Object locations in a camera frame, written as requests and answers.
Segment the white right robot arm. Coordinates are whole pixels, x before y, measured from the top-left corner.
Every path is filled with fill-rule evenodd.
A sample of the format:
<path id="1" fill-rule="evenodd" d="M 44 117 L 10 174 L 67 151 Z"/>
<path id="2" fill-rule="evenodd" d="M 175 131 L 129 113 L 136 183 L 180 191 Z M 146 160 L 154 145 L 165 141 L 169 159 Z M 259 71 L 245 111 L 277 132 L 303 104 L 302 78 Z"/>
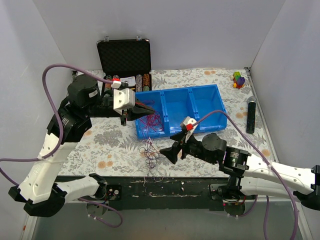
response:
<path id="1" fill-rule="evenodd" d="M 171 147 L 159 152 L 175 164 L 190 155 L 212 165 L 229 175 L 227 185 L 214 192 L 224 198 L 237 199 L 241 195 L 265 195 L 279 198 L 293 196 L 295 201 L 312 209 L 320 209 L 320 167 L 299 168 L 285 164 L 266 163 L 261 157 L 235 147 L 215 133 L 207 134 L 201 141 L 184 132 L 171 136 Z"/>

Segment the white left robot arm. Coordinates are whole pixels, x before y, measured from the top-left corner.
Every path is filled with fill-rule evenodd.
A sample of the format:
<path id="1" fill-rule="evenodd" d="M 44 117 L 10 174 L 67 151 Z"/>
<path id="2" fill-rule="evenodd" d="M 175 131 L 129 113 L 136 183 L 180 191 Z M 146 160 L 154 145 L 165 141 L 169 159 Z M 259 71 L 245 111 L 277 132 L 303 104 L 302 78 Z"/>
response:
<path id="1" fill-rule="evenodd" d="M 58 173 L 69 154 L 85 132 L 92 127 L 92 118 L 120 118 L 124 126 L 155 110 L 139 101 L 126 83 L 119 89 L 100 92 L 98 82 L 79 75 L 67 87 L 67 97 L 58 109 L 60 123 L 50 120 L 37 160 L 22 183 L 9 189 L 8 194 L 24 203 L 24 211 L 34 217 L 52 217 L 65 203 L 90 196 L 102 200 L 107 195 L 106 180 L 96 174 L 68 182 L 56 182 Z"/>

